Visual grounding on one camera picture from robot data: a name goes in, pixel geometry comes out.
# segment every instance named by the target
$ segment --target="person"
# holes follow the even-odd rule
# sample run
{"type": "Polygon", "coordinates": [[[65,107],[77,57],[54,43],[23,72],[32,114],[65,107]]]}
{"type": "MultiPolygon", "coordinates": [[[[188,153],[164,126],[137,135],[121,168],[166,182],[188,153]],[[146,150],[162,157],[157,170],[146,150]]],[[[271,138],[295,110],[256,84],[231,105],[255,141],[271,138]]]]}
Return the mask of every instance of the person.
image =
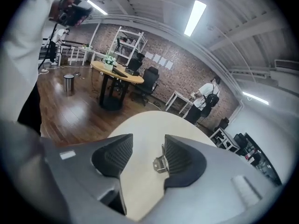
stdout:
{"type": "Polygon", "coordinates": [[[220,77],[216,76],[213,80],[211,80],[212,83],[206,83],[199,88],[199,91],[195,93],[195,97],[197,99],[193,102],[192,107],[185,117],[187,121],[195,124],[195,122],[200,118],[201,111],[206,106],[205,97],[207,97],[209,94],[216,94],[219,97],[220,92],[217,85],[220,84],[220,81],[220,77]]]}
{"type": "Polygon", "coordinates": [[[62,36],[64,34],[69,33],[69,29],[59,29],[57,30],[52,38],[52,41],[50,41],[49,46],[50,46],[50,61],[51,65],[58,65],[58,63],[55,61],[56,58],[56,44],[62,45],[64,42],[61,40],[62,36]]]}
{"type": "Polygon", "coordinates": [[[18,121],[39,135],[42,117],[36,84],[38,57],[44,24],[49,16],[59,13],[52,8],[53,2],[24,0],[11,19],[0,46],[0,119],[18,121]]]}

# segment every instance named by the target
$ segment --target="ceiling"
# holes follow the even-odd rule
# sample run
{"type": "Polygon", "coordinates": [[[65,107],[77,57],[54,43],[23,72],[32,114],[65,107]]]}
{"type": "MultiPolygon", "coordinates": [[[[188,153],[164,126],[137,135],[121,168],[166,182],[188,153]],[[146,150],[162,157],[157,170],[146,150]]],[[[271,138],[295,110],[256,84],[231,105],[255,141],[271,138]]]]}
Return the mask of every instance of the ceiling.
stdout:
{"type": "Polygon", "coordinates": [[[281,91],[269,75],[275,59],[299,61],[296,40],[272,0],[199,0],[207,7],[191,37],[184,30],[195,0],[91,1],[108,15],[94,11],[86,23],[132,26],[162,36],[205,62],[237,97],[242,90],[261,93],[273,110],[299,115],[299,103],[284,107],[277,102],[278,96],[298,102],[299,92],[281,91]]]}

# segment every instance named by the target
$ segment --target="wooden floor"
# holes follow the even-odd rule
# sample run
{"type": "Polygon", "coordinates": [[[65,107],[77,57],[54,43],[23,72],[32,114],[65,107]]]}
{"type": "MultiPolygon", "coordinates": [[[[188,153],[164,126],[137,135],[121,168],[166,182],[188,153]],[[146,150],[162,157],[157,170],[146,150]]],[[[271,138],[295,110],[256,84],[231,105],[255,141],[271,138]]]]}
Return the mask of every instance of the wooden floor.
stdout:
{"type": "Polygon", "coordinates": [[[131,101],[126,94],[123,109],[117,112],[103,110],[97,102],[103,76],[89,67],[65,67],[49,70],[48,74],[38,78],[41,96],[41,113],[43,137],[51,138],[58,146],[90,142],[106,138],[119,124],[131,116],[151,110],[159,110],[154,105],[145,107],[131,101]],[[66,96],[64,92],[64,74],[80,72],[75,76],[75,92],[66,96]]]}

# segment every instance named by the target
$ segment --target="stainless steel trash can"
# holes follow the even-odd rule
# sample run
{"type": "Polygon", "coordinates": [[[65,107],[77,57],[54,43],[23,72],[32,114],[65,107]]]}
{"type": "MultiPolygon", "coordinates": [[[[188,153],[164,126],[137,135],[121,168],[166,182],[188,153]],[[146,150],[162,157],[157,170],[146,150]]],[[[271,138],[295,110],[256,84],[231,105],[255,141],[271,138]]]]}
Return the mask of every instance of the stainless steel trash can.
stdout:
{"type": "Polygon", "coordinates": [[[74,76],[71,74],[64,75],[64,91],[67,93],[74,91],[74,76]]]}

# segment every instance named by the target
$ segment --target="fluorescent light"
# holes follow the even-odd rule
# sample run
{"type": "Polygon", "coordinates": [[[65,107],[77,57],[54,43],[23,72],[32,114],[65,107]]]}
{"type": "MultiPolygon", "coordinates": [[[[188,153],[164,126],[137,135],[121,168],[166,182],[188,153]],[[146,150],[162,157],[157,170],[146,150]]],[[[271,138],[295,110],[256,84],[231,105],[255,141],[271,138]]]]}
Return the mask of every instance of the fluorescent light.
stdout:
{"type": "Polygon", "coordinates": [[[195,29],[205,9],[206,9],[206,4],[197,0],[194,2],[192,12],[189,17],[189,21],[187,23],[187,27],[184,34],[186,34],[187,36],[191,36],[193,30],[195,29]]]}
{"type": "Polygon", "coordinates": [[[259,98],[259,97],[254,96],[254,95],[250,95],[250,94],[248,94],[248,93],[246,93],[246,92],[243,92],[243,94],[244,94],[244,95],[247,95],[248,97],[251,97],[251,98],[253,98],[253,99],[256,99],[256,100],[258,100],[258,101],[260,101],[260,102],[263,102],[263,103],[266,104],[266,105],[269,105],[269,102],[266,101],[266,100],[264,100],[264,99],[261,99],[261,98],[259,98]]]}
{"type": "Polygon", "coordinates": [[[87,2],[92,5],[95,9],[97,9],[98,11],[100,11],[101,13],[103,13],[104,15],[108,15],[108,13],[106,13],[103,9],[101,9],[100,7],[98,7],[97,5],[95,5],[92,1],[87,0],[87,2]]]}

